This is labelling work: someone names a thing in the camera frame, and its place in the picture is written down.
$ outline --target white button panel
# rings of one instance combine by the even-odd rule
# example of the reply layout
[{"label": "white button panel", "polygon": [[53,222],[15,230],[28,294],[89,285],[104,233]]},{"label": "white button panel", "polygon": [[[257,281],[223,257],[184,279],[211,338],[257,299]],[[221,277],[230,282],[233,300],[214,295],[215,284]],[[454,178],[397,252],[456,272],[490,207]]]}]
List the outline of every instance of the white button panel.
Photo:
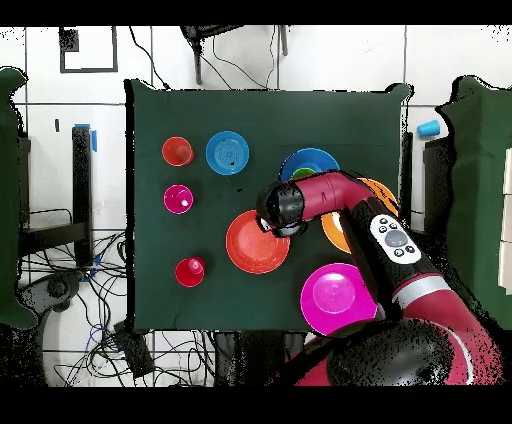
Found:
[{"label": "white button panel", "polygon": [[389,215],[377,215],[372,219],[370,231],[392,262],[408,265],[421,259],[421,252],[404,231],[400,223]]}]

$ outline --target green object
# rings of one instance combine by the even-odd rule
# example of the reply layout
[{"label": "green object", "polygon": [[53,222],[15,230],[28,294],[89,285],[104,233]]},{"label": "green object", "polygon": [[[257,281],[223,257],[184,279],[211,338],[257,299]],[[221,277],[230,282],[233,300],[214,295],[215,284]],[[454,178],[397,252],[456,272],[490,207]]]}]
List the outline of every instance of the green object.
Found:
[{"label": "green object", "polygon": [[292,174],[292,178],[307,177],[308,175],[313,175],[314,173],[315,171],[313,171],[311,168],[299,168]]},{"label": "green object", "polygon": [[[291,240],[284,263],[267,274],[238,269],[226,253],[226,231],[255,209],[258,193],[277,180],[294,151],[317,147],[342,169],[381,181],[397,193],[400,107],[405,84],[389,92],[259,92],[152,90],[133,80],[135,110],[135,326],[137,328],[307,331],[299,298],[320,266],[351,262],[325,237],[320,220]],[[206,163],[208,140],[230,130],[247,141],[242,172],[222,176]],[[186,138],[195,152],[184,167],[162,159],[169,137]],[[194,206],[183,215],[164,207],[165,190],[184,184]],[[174,269],[183,258],[205,261],[205,278],[181,286]]]},{"label": "green object", "polygon": [[512,91],[461,78],[450,104],[457,159],[447,224],[448,255],[462,282],[502,328],[512,330],[512,296],[498,286],[505,151],[512,147]]},{"label": "green object", "polygon": [[15,68],[0,68],[0,323],[20,329],[37,324],[37,317],[15,296],[19,280],[18,250],[20,195],[18,170],[18,125],[21,116],[10,98],[25,85],[25,76]]}]

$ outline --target magenta cup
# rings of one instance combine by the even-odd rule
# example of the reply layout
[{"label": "magenta cup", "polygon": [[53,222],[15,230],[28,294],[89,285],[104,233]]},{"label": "magenta cup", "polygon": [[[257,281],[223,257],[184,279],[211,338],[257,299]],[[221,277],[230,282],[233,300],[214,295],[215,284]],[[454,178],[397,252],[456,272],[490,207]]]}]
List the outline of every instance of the magenta cup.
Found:
[{"label": "magenta cup", "polygon": [[169,212],[182,214],[187,212],[194,203],[190,189],[182,184],[170,186],[164,194],[164,205]]},{"label": "magenta cup", "polygon": [[309,276],[300,307],[308,324],[324,336],[377,313],[357,267],[343,263],[325,265]]}]

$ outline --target blue bowl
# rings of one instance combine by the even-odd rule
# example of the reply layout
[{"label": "blue bowl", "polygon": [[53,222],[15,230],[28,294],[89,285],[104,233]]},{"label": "blue bowl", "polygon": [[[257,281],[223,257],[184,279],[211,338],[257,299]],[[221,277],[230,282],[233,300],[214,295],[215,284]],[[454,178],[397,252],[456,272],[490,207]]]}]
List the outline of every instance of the blue bowl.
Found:
[{"label": "blue bowl", "polygon": [[279,180],[286,181],[299,168],[310,168],[315,172],[338,170],[336,159],[324,150],[309,147],[300,149],[286,158],[279,171]]},{"label": "blue bowl", "polygon": [[206,161],[217,174],[237,174],[249,161],[249,146],[241,135],[222,131],[206,145]]}]

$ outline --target pink plate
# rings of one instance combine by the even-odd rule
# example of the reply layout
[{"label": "pink plate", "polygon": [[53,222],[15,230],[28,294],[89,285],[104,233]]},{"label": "pink plate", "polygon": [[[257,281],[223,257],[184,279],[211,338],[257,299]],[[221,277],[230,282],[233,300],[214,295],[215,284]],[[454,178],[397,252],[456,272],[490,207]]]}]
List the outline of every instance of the pink plate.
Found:
[{"label": "pink plate", "polygon": [[377,313],[357,267],[343,263],[325,265],[308,277],[300,308],[308,324],[324,336]]}]

